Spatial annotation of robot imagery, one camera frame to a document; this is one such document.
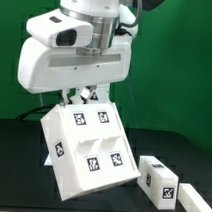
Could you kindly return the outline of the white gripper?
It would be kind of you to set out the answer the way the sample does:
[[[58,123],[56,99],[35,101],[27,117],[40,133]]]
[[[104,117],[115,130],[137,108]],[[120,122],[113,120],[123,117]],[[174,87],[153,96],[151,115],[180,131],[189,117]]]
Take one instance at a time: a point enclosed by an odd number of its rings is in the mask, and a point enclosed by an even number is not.
[[[62,90],[60,105],[66,106],[72,104],[67,97],[70,88],[86,86],[80,97],[88,101],[97,89],[95,85],[123,81],[130,58],[131,44],[119,38],[99,57],[77,56],[76,48],[50,48],[28,38],[21,49],[17,78],[32,94]]]

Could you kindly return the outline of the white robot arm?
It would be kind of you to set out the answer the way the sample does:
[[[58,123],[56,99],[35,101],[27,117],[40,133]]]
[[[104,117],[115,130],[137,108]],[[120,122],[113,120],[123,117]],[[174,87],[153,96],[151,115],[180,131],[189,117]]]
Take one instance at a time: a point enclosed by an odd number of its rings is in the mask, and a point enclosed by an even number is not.
[[[71,89],[92,94],[120,82],[130,68],[141,13],[165,0],[61,0],[60,7],[28,20],[17,78],[32,94]]]

